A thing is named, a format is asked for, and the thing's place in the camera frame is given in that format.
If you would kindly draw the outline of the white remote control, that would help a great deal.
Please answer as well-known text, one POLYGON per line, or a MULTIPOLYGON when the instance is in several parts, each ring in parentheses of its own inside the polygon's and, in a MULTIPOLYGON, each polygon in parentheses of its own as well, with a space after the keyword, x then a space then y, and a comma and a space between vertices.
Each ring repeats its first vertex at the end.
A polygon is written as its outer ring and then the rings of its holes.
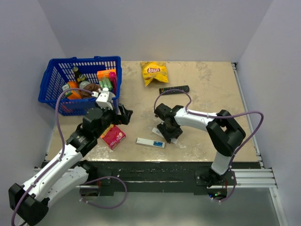
MULTIPOLYGON (((137 140, 136 140, 136 143, 139 144, 139 145, 158 147, 158 146, 154 146, 153 145, 154 141, 155 140, 150 140, 150 139, 145 139, 145 138, 138 137, 137 140)), ((158 147, 158 148, 165 148, 165 142, 163 142, 163 146, 162 147, 158 147)))

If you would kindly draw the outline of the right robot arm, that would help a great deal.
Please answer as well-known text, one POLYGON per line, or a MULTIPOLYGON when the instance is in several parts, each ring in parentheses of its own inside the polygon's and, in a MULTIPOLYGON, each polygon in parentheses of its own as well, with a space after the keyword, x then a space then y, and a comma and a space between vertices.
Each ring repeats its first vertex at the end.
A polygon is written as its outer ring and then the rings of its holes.
POLYGON ((181 105, 170 108, 165 104, 160 104, 155 108, 154 113, 157 118, 161 119, 157 129, 168 143, 182 134, 181 126, 206 131, 217 153, 208 172, 200 178, 207 183, 208 187, 220 185, 226 180, 226 172, 230 167, 234 152, 246 137, 245 131, 228 111, 221 110, 218 113, 205 114, 189 111, 181 105))

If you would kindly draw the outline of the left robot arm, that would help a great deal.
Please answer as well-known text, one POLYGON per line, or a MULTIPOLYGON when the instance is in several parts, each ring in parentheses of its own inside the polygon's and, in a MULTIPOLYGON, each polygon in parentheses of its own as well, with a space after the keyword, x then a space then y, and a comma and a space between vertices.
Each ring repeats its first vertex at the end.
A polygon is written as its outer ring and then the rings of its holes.
POLYGON ((98 138, 110 125, 127 125, 133 114, 122 104, 115 110, 96 107, 82 119, 70 137, 63 141, 59 153, 35 176, 21 185, 14 183, 8 190, 9 204, 14 211, 11 224, 19 216, 29 226, 37 225, 47 214, 49 207, 70 189, 97 181, 97 172, 88 163, 81 162, 67 176, 64 173, 78 163, 96 145, 98 138))

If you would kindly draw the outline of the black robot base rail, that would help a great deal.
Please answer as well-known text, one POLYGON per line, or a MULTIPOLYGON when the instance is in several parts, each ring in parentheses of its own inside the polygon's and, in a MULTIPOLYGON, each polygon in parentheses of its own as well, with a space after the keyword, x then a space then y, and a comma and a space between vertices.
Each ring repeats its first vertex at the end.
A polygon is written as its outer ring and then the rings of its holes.
POLYGON ((207 173, 210 164, 204 162, 137 162, 137 161, 80 161, 88 172, 88 180, 101 196, 117 192, 129 193, 193 193, 207 195, 234 185, 234 176, 227 171, 223 181, 207 186, 200 176, 207 173))

